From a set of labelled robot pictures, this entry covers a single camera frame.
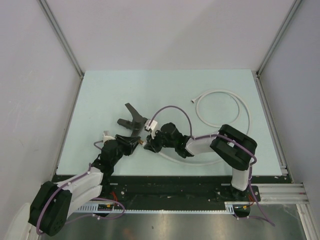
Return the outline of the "dark grey faucet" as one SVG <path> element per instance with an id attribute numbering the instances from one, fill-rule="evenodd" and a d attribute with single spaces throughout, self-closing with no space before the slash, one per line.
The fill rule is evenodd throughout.
<path id="1" fill-rule="evenodd" d="M 130 103 L 126 103 L 125 107 L 130 112 L 132 116 L 132 120 L 125 120 L 125 119 L 119 118 L 117 120 L 117 124 L 130 130 L 131 131 L 130 137 L 132 138 L 139 137 L 148 119 L 140 115 L 138 111 Z"/>

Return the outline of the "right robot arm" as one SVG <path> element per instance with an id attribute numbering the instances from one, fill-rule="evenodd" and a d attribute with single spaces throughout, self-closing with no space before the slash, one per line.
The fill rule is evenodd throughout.
<path id="1" fill-rule="evenodd" d="M 232 167 L 231 196 L 242 201 L 249 194 L 252 165 L 257 162 L 255 152 L 257 142 L 234 127 L 224 124 L 208 135 L 183 135 L 172 123 L 160 129 L 147 123 L 144 129 L 150 133 L 143 144 L 145 150 L 159 153 L 163 148 L 171 148 L 182 158 L 191 158 L 205 153 L 216 153 Z"/>

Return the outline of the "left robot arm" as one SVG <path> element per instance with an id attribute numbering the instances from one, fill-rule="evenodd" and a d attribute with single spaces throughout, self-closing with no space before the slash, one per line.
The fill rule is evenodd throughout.
<path id="1" fill-rule="evenodd" d="M 60 182 L 44 182 L 30 205 L 28 222 L 36 233 L 54 236 L 83 204 L 96 198 L 107 199 L 111 188 L 105 183 L 115 165 L 122 157 L 132 155 L 140 140 L 139 136 L 106 136 L 100 154 L 85 172 Z"/>

